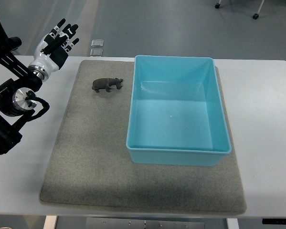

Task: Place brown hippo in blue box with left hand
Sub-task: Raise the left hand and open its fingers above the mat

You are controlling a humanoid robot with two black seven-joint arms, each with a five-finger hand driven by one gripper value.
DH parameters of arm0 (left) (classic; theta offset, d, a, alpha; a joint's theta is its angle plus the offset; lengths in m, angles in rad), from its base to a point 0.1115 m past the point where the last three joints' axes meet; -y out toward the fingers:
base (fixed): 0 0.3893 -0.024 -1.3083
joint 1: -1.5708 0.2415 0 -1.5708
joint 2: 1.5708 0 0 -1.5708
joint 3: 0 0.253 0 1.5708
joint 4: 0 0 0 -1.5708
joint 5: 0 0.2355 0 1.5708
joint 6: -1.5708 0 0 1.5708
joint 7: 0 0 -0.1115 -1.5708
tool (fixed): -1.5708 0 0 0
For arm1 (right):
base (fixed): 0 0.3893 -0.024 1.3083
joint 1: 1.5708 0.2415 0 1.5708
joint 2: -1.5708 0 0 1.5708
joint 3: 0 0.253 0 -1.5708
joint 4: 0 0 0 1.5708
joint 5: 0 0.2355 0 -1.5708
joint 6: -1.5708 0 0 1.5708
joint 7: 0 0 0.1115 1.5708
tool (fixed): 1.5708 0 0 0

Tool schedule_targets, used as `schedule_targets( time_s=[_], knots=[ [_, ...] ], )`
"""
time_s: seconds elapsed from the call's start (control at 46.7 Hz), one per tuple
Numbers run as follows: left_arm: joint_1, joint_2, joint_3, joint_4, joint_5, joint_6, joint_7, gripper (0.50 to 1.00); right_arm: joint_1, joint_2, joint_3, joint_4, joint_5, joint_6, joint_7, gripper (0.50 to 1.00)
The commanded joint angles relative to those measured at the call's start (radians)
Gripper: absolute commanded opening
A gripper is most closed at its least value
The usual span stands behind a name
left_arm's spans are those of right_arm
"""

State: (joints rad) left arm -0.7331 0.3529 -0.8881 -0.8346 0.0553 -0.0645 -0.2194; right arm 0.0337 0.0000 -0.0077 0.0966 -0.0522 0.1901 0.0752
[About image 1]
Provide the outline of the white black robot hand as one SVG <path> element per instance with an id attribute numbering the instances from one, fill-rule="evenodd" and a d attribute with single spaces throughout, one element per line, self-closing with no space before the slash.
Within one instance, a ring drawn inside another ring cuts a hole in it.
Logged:
<path id="1" fill-rule="evenodd" d="M 62 19 L 42 38 L 34 51 L 34 60 L 28 66 L 43 82 L 62 68 L 69 52 L 79 42 L 79 38 L 75 38 L 78 25 L 66 25 L 65 22 L 66 19 Z"/>

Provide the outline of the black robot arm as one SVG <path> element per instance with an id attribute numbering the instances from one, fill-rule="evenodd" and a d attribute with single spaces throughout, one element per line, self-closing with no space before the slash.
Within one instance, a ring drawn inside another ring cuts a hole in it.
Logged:
<path id="1" fill-rule="evenodd" d="M 50 105 L 36 92 L 42 86 L 41 73 L 27 68 L 12 51 L 21 46 L 18 37 L 0 42 L 0 64 L 18 77 L 0 85 L 0 155 L 8 153 L 22 139 L 21 128 L 44 115 Z"/>

